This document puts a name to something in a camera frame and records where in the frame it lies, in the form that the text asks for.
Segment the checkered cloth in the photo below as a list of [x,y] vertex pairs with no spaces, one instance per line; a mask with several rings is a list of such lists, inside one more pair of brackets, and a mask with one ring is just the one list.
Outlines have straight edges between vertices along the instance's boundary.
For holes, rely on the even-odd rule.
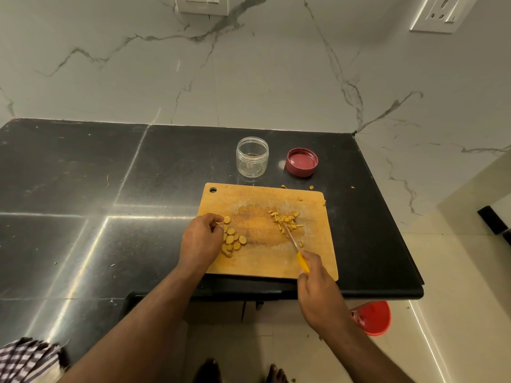
[[0,383],[57,381],[61,374],[62,347],[22,338],[0,348]]

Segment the marble backsplash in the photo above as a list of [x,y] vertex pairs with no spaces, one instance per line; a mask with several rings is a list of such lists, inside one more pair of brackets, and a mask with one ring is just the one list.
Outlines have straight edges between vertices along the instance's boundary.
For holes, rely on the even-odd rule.
[[453,35],[408,31],[420,2],[0,0],[0,123],[355,133],[406,231],[511,149],[511,0],[478,0]]

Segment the wall socket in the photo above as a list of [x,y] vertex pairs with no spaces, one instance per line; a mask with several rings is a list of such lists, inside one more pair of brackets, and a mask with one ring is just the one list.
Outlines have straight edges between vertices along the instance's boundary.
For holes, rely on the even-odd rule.
[[451,34],[460,26],[477,0],[424,0],[411,31]]
[[177,11],[181,13],[200,13],[203,15],[229,14],[228,0],[176,0]]

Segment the cutting board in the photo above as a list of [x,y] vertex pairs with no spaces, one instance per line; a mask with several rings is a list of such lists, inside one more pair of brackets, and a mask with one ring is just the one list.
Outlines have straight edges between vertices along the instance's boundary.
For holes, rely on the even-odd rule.
[[303,243],[303,250],[320,255],[330,276],[337,280],[334,244],[323,203],[323,194],[317,191],[207,183],[198,215],[212,212],[229,216],[229,226],[247,238],[247,244],[233,251],[232,258],[220,253],[208,273],[298,278],[296,251],[268,213],[289,216],[298,212],[295,222],[304,227],[292,231],[295,240]]

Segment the red plastic container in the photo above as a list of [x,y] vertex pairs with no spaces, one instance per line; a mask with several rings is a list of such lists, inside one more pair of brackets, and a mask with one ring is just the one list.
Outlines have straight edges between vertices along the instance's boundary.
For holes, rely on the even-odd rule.
[[381,336],[390,328],[392,316],[390,306],[386,301],[375,301],[356,309],[358,313],[355,322],[369,336]]
[[296,147],[287,155],[285,168],[295,176],[309,177],[318,166],[318,156],[309,149]]

